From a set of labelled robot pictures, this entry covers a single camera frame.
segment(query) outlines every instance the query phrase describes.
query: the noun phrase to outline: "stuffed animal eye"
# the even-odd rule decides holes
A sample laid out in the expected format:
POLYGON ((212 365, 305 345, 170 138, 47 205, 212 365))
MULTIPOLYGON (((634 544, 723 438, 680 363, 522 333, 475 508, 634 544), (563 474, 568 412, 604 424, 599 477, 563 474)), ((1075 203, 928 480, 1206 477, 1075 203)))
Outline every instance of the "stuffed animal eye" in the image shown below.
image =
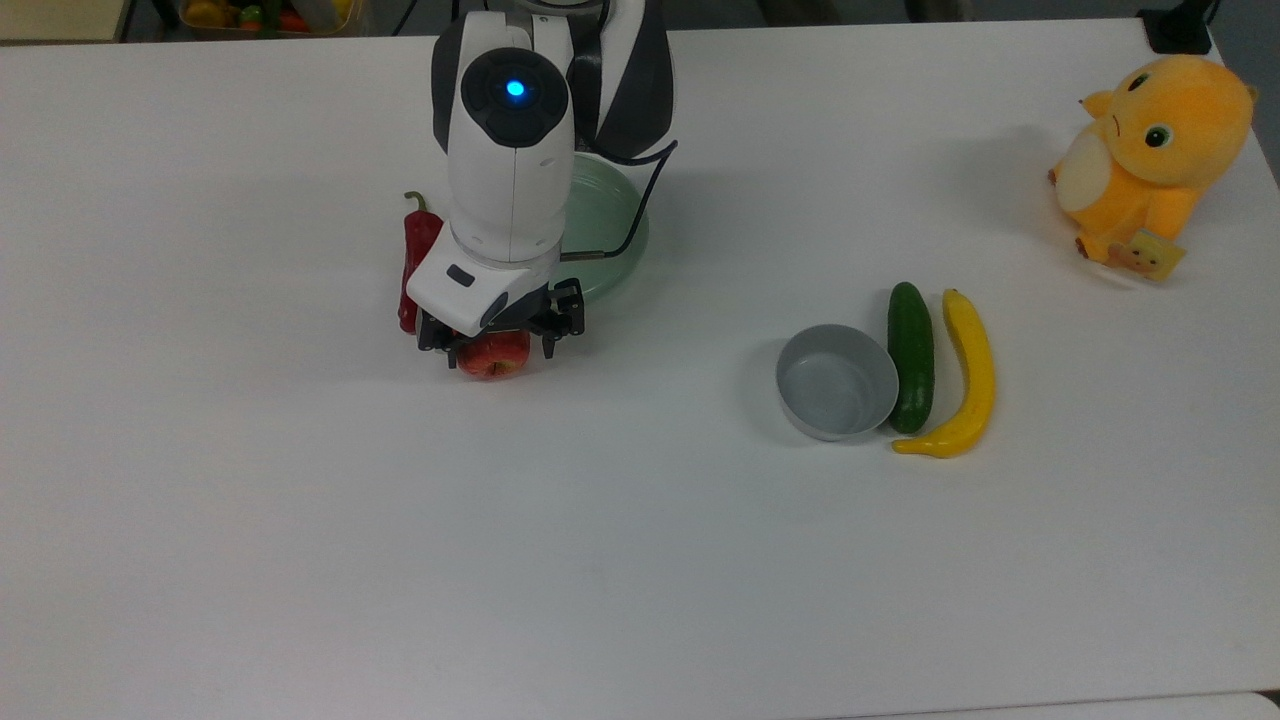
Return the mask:
POLYGON ((1148 147, 1164 147, 1174 141, 1174 131, 1169 126, 1151 126, 1146 141, 1148 147))

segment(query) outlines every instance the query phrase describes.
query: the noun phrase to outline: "cucumber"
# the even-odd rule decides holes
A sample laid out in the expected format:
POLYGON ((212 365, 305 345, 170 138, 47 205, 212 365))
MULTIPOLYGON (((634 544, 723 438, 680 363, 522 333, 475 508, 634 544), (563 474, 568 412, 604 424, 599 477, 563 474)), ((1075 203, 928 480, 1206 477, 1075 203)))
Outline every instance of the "cucumber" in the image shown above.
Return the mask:
POLYGON ((888 424, 900 433, 919 432, 933 409, 933 320, 909 282, 897 283, 888 297, 888 355, 897 366, 897 405, 888 424))

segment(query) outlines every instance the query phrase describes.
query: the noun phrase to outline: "green plate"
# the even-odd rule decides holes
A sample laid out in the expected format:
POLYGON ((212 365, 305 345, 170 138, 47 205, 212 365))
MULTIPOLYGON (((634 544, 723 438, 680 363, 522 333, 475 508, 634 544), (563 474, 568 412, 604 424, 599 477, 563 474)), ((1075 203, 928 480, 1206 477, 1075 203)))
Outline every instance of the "green plate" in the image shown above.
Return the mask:
MULTIPOLYGON (((617 168, 595 158, 575 155, 562 251, 614 250, 626 240, 639 206, 640 192, 617 168)), ((603 297, 636 269, 648 243, 646 214, 640 218, 626 252, 608 260, 562 263, 552 282, 577 278, 585 299, 603 297)))

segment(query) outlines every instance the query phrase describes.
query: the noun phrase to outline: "yellow banana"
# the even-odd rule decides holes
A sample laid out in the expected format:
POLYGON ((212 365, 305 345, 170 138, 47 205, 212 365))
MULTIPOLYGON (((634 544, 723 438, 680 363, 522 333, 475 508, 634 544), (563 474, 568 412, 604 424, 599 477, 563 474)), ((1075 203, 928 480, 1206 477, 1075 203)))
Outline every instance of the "yellow banana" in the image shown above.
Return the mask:
POLYGON ((964 402, 951 419, 933 432, 893 441, 896 452, 955 457, 977 445, 987 432, 987 421, 996 405, 996 364, 991 357, 987 331, 978 309, 955 290, 942 293, 942 315, 964 370, 964 402))

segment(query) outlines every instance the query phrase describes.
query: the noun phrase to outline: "tag on plush toy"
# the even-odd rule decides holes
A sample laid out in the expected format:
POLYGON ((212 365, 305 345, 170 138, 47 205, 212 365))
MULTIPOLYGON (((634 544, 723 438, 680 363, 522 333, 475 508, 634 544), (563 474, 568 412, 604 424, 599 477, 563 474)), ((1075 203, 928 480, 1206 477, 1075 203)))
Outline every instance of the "tag on plush toy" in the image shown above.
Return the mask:
POLYGON ((1112 242, 1107 247, 1106 265, 1132 270, 1148 281, 1164 282, 1185 255, 1187 250, 1140 229, 1128 245, 1112 242))

